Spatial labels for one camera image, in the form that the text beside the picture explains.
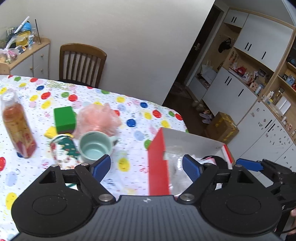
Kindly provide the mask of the clear plastic bag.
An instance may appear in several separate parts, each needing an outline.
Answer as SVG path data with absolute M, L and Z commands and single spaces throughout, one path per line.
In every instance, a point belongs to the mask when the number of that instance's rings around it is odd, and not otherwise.
M 183 170 L 182 160 L 184 154 L 178 152 L 165 152 L 164 158 L 168 165 L 169 190 L 171 195 L 178 197 L 193 182 Z

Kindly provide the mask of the black cap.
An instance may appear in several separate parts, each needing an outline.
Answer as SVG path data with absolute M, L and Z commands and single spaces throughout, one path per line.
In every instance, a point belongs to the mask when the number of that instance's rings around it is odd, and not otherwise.
M 205 156 L 202 161 L 210 161 L 212 160 L 216 166 L 218 166 L 220 169 L 228 169 L 228 163 L 219 156 Z

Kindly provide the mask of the pink mesh bath pouf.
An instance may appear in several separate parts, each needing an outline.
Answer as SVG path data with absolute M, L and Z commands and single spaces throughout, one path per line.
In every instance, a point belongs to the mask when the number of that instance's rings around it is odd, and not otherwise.
M 90 104 L 77 114 L 73 136 L 79 139 L 87 132 L 98 131 L 111 137 L 117 134 L 117 129 L 121 124 L 121 119 L 108 103 Z

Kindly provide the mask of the green sponge block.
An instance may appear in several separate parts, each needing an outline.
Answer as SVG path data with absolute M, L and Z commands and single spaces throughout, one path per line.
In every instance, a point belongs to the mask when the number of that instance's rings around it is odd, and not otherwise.
M 76 114 L 71 106 L 54 109 L 54 122 L 58 134 L 72 134 L 76 127 Z

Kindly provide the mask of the yellow cloth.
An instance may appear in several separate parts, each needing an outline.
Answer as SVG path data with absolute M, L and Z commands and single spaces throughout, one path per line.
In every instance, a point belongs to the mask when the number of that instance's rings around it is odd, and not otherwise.
M 44 136 L 46 138 L 52 139 L 58 135 L 57 130 L 54 126 L 49 127 L 46 132 L 44 133 Z

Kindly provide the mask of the pale green ceramic mug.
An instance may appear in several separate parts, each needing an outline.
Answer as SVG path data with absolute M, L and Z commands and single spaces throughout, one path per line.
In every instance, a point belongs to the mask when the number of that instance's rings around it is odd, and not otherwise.
M 78 150 L 85 163 L 92 164 L 104 155 L 110 155 L 117 142 L 117 136 L 108 136 L 99 131 L 84 133 L 78 141 Z

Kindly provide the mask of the red cardboard box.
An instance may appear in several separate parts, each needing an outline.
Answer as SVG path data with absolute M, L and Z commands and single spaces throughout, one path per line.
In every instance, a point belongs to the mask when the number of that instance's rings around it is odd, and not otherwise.
M 192 171 L 194 166 L 183 164 L 188 154 L 200 164 L 216 164 L 218 156 L 232 168 L 233 158 L 226 144 L 210 138 L 186 132 L 160 128 L 148 148 L 149 195 L 179 196 L 193 181 L 187 176 L 184 167 Z

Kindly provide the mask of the brown cardboard box on floor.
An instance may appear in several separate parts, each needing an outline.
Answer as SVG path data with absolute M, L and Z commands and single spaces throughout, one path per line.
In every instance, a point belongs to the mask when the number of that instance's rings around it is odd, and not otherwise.
M 239 133 L 239 129 L 231 116 L 218 112 L 206 127 L 205 133 L 208 138 L 228 144 Z

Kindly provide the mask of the colourful balloon tablecloth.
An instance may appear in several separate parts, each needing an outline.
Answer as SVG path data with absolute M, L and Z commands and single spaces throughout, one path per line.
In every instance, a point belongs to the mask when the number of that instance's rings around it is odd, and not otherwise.
M 23 106 L 37 147 L 29 158 L 18 153 L 4 125 L 1 125 L 1 240 L 17 234 L 11 217 L 16 198 L 50 165 L 73 169 L 81 163 L 79 141 L 67 133 L 61 144 L 54 138 L 69 120 L 86 108 L 110 107 L 120 125 L 111 153 L 111 169 L 102 185 L 115 197 L 147 195 L 147 149 L 160 128 L 186 132 L 182 116 L 173 109 L 134 97 L 93 87 L 54 80 L 9 75 L 1 78 L 1 94 L 14 90 Z

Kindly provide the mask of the orange drink bottle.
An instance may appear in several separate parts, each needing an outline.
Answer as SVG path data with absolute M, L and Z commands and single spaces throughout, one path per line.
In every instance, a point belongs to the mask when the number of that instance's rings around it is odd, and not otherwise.
M 1 96 L 1 115 L 16 152 L 23 158 L 31 157 L 37 143 L 15 90 L 9 89 Z

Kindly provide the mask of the brown wooden chair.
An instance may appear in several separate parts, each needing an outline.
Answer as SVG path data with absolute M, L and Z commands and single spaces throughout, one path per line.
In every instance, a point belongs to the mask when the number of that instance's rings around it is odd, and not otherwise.
M 69 43 L 60 47 L 59 81 L 98 88 L 107 54 L 97 47 Z

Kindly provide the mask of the wooden side cabinet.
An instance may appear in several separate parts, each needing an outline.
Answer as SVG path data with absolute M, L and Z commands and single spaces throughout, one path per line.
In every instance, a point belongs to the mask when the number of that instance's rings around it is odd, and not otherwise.
M 41 38 L 30 50 L 17 56 L 11 64 L 1 63 L 1 75 L 17 75 L 34 78 L 49 78 L 50 39 Z

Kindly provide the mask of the white wall cabinet unit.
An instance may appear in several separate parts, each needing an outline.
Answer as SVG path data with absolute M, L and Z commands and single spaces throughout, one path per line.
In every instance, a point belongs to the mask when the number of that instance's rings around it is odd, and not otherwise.
M 212 114 L 225 113 L 237 125 L 239 132 L 228 143 L 234 159 L 275 161 L 292 145 L 292 139 L 262 97 L 295 38 L 295 28 L 236 9 L 227 12 L 224 25 L 236 33 L 235 42 L 203 102 Z

